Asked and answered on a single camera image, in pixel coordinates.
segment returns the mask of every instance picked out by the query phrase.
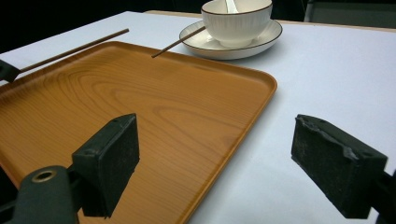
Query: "white spoon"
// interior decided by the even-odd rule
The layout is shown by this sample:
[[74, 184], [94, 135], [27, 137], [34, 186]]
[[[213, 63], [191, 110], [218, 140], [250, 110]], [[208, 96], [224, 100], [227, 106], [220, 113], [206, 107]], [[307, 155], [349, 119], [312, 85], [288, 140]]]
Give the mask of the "white spoon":
[[238, 13], [238, 10], [236, 9], [235, 2], [233, 0], [225, 0], [225, 3], [227, 5], [227, 11], [228, 13]]

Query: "saucer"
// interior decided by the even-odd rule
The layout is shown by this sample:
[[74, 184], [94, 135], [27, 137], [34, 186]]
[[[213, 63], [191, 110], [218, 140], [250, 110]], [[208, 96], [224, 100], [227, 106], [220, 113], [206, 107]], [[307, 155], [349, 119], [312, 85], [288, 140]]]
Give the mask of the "saucer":
[[[179, 38], [198, 30], [204, 26], [203, 21], [193, 23], [184, 28]], [[270, 20], [265, 30], [253, 41], [240, 49], [229, 49], [223, 47], [220, 42], [214, 39], [207, 30], [194, 35], [183, 41], [184, 46], [193, 54], [215, 60], [232, 60], [246, 58], [261, 53], [272, 47], [282, 34], [282, 26], [277, 21]]]

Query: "table surface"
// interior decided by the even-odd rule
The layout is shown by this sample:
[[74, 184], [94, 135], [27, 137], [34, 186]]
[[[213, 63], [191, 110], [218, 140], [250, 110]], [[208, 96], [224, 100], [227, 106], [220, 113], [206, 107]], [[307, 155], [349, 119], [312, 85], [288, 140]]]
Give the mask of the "table surface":
[[[199, 20], [124, 12], [0, 54], [0, 59], [22, 69], [125, 28], [130, 32], [112, 40], [162, 49]], [[345, 219], [290, 158], [290, 150], [294, 118], [306, 114], [387, 155], [386, 172], [393, 174], [396, 34], [306, 23], [282, 26], [270, 49], [223, 62], [267, 72], [278, 87], [190, 223], [375, 223], [374, 209], [367, 220]], [[191, 55], [183, 45], [170, 51]]]

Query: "chopstick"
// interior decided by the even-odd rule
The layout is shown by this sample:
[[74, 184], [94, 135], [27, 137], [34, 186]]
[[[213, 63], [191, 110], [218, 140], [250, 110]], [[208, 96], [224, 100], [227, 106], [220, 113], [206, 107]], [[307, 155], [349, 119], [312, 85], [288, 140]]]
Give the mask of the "chopstick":
[[34, 68], [37, 68], [37, 67], [39, 67], [39, 66], [41, 66], [41, 65], [44, 65], [44, 64], [46, 64], [46, 63], [51, 63], [51, 62], [53, 62], [53, 61], [56, 61], [56, 60], [58, 60], [58, 59], [61, 59], [62, 57], [65, 57], [65, 56], [67, 56], [67, 55], [76, 53], [76, 52], [78, 52], [78, 51], [80, 51], [80, 50], [83, 50], [83, 49], [87, 49], [87, 48], [92, 47], [92, 46], [94, 46], [94, 45], [97, 45], [97, 44], [99, 44], [99, 43], [101, 43], [101, 42], [104, 42], [104, 41], [106, 41], [106, 40], [108, 40], [108, 39], [111, 39], [111, 38], [113, 38], [113, 37], [115, 37], [115, 36], [123, 35], [123, 34], [125, 34], [125, 33], [127, 33], [127, 32], [129, 32], [129, 29], [123, 29], [123, 30], [118, 31], [118, 32], [116, 32], [116, 33], [114, 33], [114, 34], [107, 35], [107, 36], [102, 37], [102, 38], [100, 38], [100, 39], [94, 40], [94, 41], [92, 41], [92, 42], [90, 42], [90, 43], [88, 43], [88, 44], [82, 45], [82, 46], [80, 46], [80, 47], [78, 47], [78, 48], [70, 49], [70, 50], [67, 51], [67, 52], [61, 53], [61, 54], [56, 55], [56, 56], [54, 56], [54, 57], [51, 57], [51, 58], [49, 58], [49, 59], [47, 59], [47, 60], [44, 60], [44, 61], [42, 61], [42, 62], [35, 63], [35, 64], [32, 64], [32, 65], [27, 66], [27, 67], [25, 67], [25, 68], [22, 68], [21, 70], [18, 69], [18, 68], [16, 68], [16, 67], [14, 67], [14, 66], [12, 66], [12, 65], [9, 64], [9, 63], [6, 63], [6, 62], [0, 60], [0, 81], [1, 81], [1, 80], [5, 80], [5, 81], [7, 81], [7, 82], [13, 82], [13, 81], [15, 80], [15, 78], [17, 78], [17, 76], [18, 76], [20, 73], [27, 72], [27, 71], [29, 71], [29, 70], [32, 70], [32, 69], [34, 69]]
[[183, 38], [179, 39], [179, 40], [176, 41], [175, 43], [169, 45], [168, 47], [166, 47], [166, 48], [164, 48], [164, 49], [162, 49], [162, 50], [160, 50], [158, 53], [151, 55], [151, 58], [155, 58], [155, 57], [159, 56], [160, 54], [162, 54], [162, 53], [166, 52], [167, 50], [171, 49], [172, 47], [174, 47], [174, 46], [180, 44], [181, 42], [183, 42], [183, 41], [185, 41], [186, 39], [192, 37], [193, 35], [197, 35], [198, 33], [202, 32], [204, 29], [206, 29], [206, 28], [203, 26], [203, 27], [199, 28], [198, 30], [196, 30], [196, 31], [194, 31], [194, 32], [192, 32], [192, 33], [190, 33], [190, 34], [184, 36]]
[[65, 56], [67, 56], [67, 55], [76, 53], [76, 52], [81, 51], [81, 50], [83, 50], [83, 49], [87, 49], [87, 48], [92, 47], [92, 46], [94, 46], [94, 45], [97, 45], [97, 44], [99, 44], [99, 43], [101, 43], [101, 42], [104, 42], [104, 41], [106, 41], [106, 40], [108, 40], [108, 39], [111, 39], [111, 38], [116, 37], [116, 36], [118, 36], [118, 35], [123, 35], [123, 34], [128, 33], [128, 32], [129, 32], [129, 29], [124, 29], [124, 30], [118, 31], [118, 32], [116, 32], [116, 33], [114, 33], [114, 34], [112, 34], [112, 35], [107, 35], [107, 36], [102, 37], [102, 38], [100, 38], [100, 39], [94, 40], [94, 41], [92, 41], [92, 42], [90, 42], [90, 43], [88, 43], [88, 44], [82, 45], [82, 46], [80, 46], [80, 47], [78, 47], [78, 48], [70, 49], [70, 50], [68, 50], [67, 52], [61, 53], [61, 54], [56, 55], [56, 56], [54, 56], [54, 57], [52, 57], [52, 58], [48, 58], [47, 60], [44, 60], [44, 61], [42, 61], [42, 62], [35, 63], [35, 64], [32, 64], [32, 65], [27, 66], [27, 67], [25, 67], [25, 68], [22, 68], [22, 69], [21, 69], [21, 73], [26, 72], [26, 71], [29, 71], [29, 70], [34, 69], [34, 68], [37, 68], [38, 66], [44, 65], [44, 64], [46, 64], [46, 63], [50, 63], [50, 62], [53, 62], [53, 61], [55, 61], [55, 60], [61, 59], [62, 57], [65, 57]]

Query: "orange tray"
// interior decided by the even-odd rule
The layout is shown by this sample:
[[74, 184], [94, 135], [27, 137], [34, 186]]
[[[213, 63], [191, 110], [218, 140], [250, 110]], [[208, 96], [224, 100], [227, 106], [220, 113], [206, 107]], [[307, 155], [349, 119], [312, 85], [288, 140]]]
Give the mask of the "orange tray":
[[140, 162], [112, 218], [184, 223], [276, 91], [267, 73], [107, 42], [0, 87], [0, 164], [17, 186], [136, 113]]

